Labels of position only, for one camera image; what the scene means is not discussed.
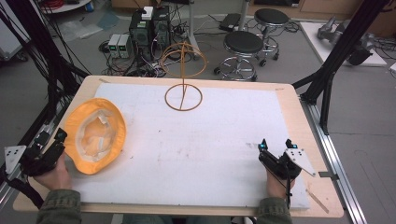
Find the metal rail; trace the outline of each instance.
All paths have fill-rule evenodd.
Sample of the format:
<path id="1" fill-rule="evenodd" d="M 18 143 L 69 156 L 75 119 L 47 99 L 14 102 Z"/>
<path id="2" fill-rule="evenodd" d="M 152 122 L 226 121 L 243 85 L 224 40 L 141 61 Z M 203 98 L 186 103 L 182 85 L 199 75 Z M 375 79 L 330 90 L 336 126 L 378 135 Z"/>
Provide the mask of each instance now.
<path id="1" fill-rule="evenodd" d="M 43 112 L 38 116 L 38 118 L 36 119 L 35 123 L 32 125 L 32 127 L 38 125 L 38 122 L 43 122 L 43 118 L 46 118 L 46 107 L 43 109 Z M 57 114 L 59 116 L 62 116 L 64 112 L 64 107 L 61 104 L 57 105 Z M 52 135 L 56 129 L 56 127 L 58 126 L 60 118 L 55 117 L 53 118 L 48 124 L 42 124 L 41 126 L 38 128 L 38 131 L 35 132 L 35 135 L 30 135 L 29 131 L 33 131 L 35 130 L 35 128 L 32 128 L 28 131 L 28 133 L 26 133 L 26 135 L 30 136 L 30 140 L 29 140 L 29 144 L 25 144 L 23 142 L 26 142 L 27 137 L 23 137 L 26 138 L 24 139 L 24 141 L 20 141 L 19 145 L 27 145 L 28 147 L 31 146 L 35 140 L 35 138 L 37 138 L 39 136 L 39 134 L 41 132 L 46 132 L 49 133 L 49 135 Z M 21 177 L 21 169 L 20 166 L 17 165 L 15 167 L 15 169 L 12 171 L 11 174 L 8 175 L 8 179 L 14 179 L 14 178 L 20 178 Z M 4 206 L 7 204 L 9 198 L 11 197 L 12 193 L 14 192 L 15 189 L 13 189 L 12 187 L 10 187 L 6 181 L 0 182 L 0 212 L 2 211 L 2 209 L 4 208 Z"/>
<path id="2" fill-rule="evenodd" d="M 327 163 L 334 175 L 338 175 L 338 178 L 334 180 L 339 192 L 341 193 L 345 207 L 349 213 L 349 217 L 355 224 L 366 224 L 366 218 L 361 211 L 361 206 L 359 205 L 358 199 L 353 192 L 353 189 L 347 179 L 347 174 L 343 168 L 343 165 L 338 157 L 337 151 L 335 150 L 332 139 L 329 135 L 323 132 L 320 127 L 320 112 L 316 105 L 309 105 L 306 102 L 302 102 L 307 107 L 312 122 L 318 132 L 318 137 L 322 145 L 324 154 L 326 155 Z"/>

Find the floor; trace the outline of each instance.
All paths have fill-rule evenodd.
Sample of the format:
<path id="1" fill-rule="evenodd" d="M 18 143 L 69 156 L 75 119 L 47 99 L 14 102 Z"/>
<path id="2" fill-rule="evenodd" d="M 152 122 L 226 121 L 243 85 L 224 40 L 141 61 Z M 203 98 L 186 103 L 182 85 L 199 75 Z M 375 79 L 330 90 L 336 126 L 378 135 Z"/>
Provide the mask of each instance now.
<path id="1" fill-rule="evenodd" d="M 86 39 L 67 42 L 81 62 L 92 74 L 102 74 L 106 69 L 106 58 L 98 46 L 112 34 L 127 32 L 130 14 L 115 12 L 99 2 L 93 13 L 83 9 L 57 15 L 59 23 L 81 21 L 84 26 L 104 22 L 107 28 Z M 221 21 L 223 16 L 216 16 Z M 219 79 L 213 74 L 214 68 L 230 55 L 222 46 L 224 35 L 218 25 L 209 17 L 197 17 L 196 39 L 208 66 L 198 77 Z M 264 67 L 256 66 L 259 82 L 293 83 L 311 75 L 320 68 L 320 61 L 310 47 L 302 31 L 283 32 L 276 37 L 280 43 L 279 59 L 269 59 Z M 54 38 L 61 48 L 59 38 Z M 332 102 L 329 116 L 329 131 L 340 160 L 346 170 L 361 209 L 368 223 L 396 223 L 396 78 L 388 68 L 396 63 L 386 60 L 386 67 L 342 66 L 333 81 Z M 199 61 L 191 61 L 189 67 L 199 66 Z M 35 69 L 32 61 L 26 63 L 12 60 L 0 67 L 0 146 L 16 145 L 48 101 L 47 83 Z M 303 93 L 306 87 L 297 90 Z M 12 194 L 8 203 L 0 211 L 2 223 L 33 222 L 36 213 L 20 213 L 12 209 Z M 109 214 L 84 214 L 84 222 L 110 223 Z M 347 213 L 340 218 L 294 217 L 294 223 L 352 223 Z"/>

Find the stool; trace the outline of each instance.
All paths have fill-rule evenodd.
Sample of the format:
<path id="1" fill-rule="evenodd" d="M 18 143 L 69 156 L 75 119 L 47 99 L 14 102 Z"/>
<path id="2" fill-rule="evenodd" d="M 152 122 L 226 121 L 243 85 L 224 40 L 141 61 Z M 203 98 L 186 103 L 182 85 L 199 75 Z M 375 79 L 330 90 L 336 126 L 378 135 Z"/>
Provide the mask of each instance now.
<path id="1" fill-rule="evenodd" d="M 263 67 L 267 62 L 266 57 L 268 52 L 273 52 L 276 50 L 276 54 L 274 55 L 273 59 L 277 60 L 279 57 L 279 45 L 268 34 L 276 28 L 284 27 L 289 22 L 289 17 L 279 10 L 272 8 L 262 8 L 254 13 L 254 20 L 258 24 L 265 27 L 264 30 L 262 30 L 262 42 L 264 43 L 262 52 L 264 52 L 264 58 L 260 61 L 260 66 Z"/>
<path id="2" fill-rule="evenodd" d="M 234 31 L 224 37 L 224 48 L 235 56 L 227 58 L 219 67 L 215 68 L 216 75 L 222 74 L 221 79 L 243 81 L 257 79 L 256 70 L 247 58 L 254 58 L 263 48 L 262 40 L 253 33 Z"/>

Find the table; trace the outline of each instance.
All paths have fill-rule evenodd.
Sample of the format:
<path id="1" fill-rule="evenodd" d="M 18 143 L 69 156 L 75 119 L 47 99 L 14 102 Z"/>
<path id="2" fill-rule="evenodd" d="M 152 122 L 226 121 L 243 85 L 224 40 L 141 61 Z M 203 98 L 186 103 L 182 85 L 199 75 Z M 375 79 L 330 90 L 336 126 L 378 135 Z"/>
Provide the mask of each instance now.
<path id="1" fill-rule="evenodd" d="M 315 53 L 318 55 L 320 61 L 324 63 L 329 57 L 330 52 L 332 52 L 332 45 L 327 39 L 318 39 L 318 29 L 324 25 L 324 23 L 315 23 L 315 22 L 300 22 L 301 27 L 303 28 L 303 32 L 308 38 L 310 45 L 314 49 Z M 368 57 L 360 66 L 372 66 L 372 67 L 381 67 L 387 65 L 387 63 L 375 52 L 374 49 L 371 49 L 370 52 L 373 54 Z M 343 63 L 343 65 L 350 65 L 347 61 Z"/>
<path id="2" fill-rule="evenodd" d="M 146 78 L 146 77 L 86 77 L 78 90 L 75 99 L 67 109 L 59 127 L 64 126 L 65 118 L 70 112 L 81 103 L 92 98 L 101 83 L 127 83 L 137 85 L 158 85 L 172 86 L 179 84 L 181 80 L 176 78 Z M 299 147 L 305 149 L 315 170 L 327 171 L 321 158 L 314 135 L 309 127 L 308 121 L 300 105 L 294 88 L 289 84 L 275 83 L 253 83 L 253 82 L 233 82 L 217 80 L 195 80 L 187 79 L 187 83 L 200 88 L 226 88 L 245 90 L 267 90 L 274 91 L 277 95 L 283 118 L 286 121 L 289 136 Z M 330 178 L 311 177 L 302 173 L 308 200 L 309 209 L 290 210 L 295 217 L 340 217 L 344 214 L 338 196 Z M 32 186 L 43 196 L 48 191 L 39 186 L 35 181 L 31 181 Z M 14 209 L 18 211 L 35 211 L 24 195 L 19 194 L 14 202 Z M 244 206 L 178 206 L 178 205 L 158 205 L 158 204 L 120 204 L 120 203 L 83 203 L 83 212 L 99 213 L 141 213 L 141 214 L 169 214 L 169 215 L 224 215 L 224 216 L 255 216 L 257 208 Z"/>

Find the round stool seat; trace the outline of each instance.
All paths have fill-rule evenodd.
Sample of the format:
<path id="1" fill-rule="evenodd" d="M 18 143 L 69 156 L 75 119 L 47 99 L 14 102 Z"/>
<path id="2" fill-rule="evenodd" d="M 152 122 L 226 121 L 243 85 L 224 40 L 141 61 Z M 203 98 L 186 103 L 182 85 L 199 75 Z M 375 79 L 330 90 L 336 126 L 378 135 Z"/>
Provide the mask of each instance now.
<path id="1" fill-rule="evenodd" d="M 256 54 L 262 50 L 263 43 L 253 33 L 235 31 L 225 36 L 224 46 L 235 53 Z"/>
<path id="2" fill-rule="evenodd" d="M 254 20 L 261 25 L 281 26 L 289 21 L 289 17 L 279 10 L 262 8 L 254 13 Z"/>

